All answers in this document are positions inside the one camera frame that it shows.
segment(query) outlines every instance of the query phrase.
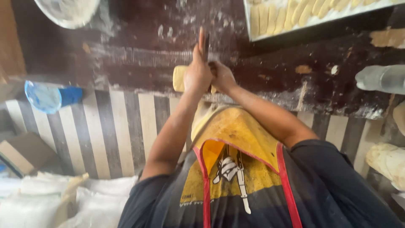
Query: black and white stripes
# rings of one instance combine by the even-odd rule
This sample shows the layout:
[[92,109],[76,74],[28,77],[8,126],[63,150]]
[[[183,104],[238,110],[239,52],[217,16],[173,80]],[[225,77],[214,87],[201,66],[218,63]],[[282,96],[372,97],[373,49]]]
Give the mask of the black and white stripes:
[[[92,178],[111,179],[132,176],[145,164],[178,102],[149,94],[86,90],[83,102],[53,115],[37,111],[28,101],[7,101],[6,107],[16,132],[38,133],[61,157],[66,174],[88,172]],[[367,175],[365,153],[377,140],[382,121],[293,113],[346,153],[356,171]],[[183,151],[190,145],[189,135]]]

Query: yellow apron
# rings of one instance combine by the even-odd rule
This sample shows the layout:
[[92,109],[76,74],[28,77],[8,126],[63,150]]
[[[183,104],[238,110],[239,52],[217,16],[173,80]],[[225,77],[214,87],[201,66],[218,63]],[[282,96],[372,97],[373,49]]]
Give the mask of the yellow apron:
[[[210,186],[210,182],[215,181],[210,180],[210,177],[212,179],[215,176],[211,172],[216,170],[215,163],[223,151],[224,145],[227,144],[255,158],[279,175],[293,227],[302,228],[287,176],[282,144],[270,135],[248,112],[241,108],[232,106],[213,108],[211,106],[205,107],[206,110],[201,114],[202,105],[199,105],[199,110],[196,112],[193,122],[192,139],[193,150],[197,155],[203,176],[204,227],[211,226],[210,200],[212,197],[210,196],[210,188],[212,189],[213,186]],[[241,197],[247,200],[245,186],[241,186],[240,189]]]

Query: wooden table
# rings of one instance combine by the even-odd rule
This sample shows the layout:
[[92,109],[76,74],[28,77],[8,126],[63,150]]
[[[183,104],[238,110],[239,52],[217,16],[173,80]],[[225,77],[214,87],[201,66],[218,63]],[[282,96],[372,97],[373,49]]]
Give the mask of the wooden table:
[[[173,68],[190,63],[204,26],[209,59],[228,65],[242,87],[288,110],[382,118],[394,96],[359,90],[354,77],[365,66],[405,62],[405,50],[375,47],[369,37],[387,26],[405,27],[404,5],[254,43],[242,0],[102,0],[78,30],[52,23],[34,0],[12,5],[26,79],[37,82],[178,96]],[[205,99],[232,102],[218,93]]]

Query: person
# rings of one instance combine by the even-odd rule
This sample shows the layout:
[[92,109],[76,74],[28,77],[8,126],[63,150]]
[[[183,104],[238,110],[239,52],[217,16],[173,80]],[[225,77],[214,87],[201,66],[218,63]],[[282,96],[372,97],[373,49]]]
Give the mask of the person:
[[[240,106],[211,107],[194,120],[193,151],[179,165],[198,103],[211,84]],[[222,63],[204,62],[197,45],[184,88],[131,190],[119,228],[402,227],[333,144],[240,87]]]

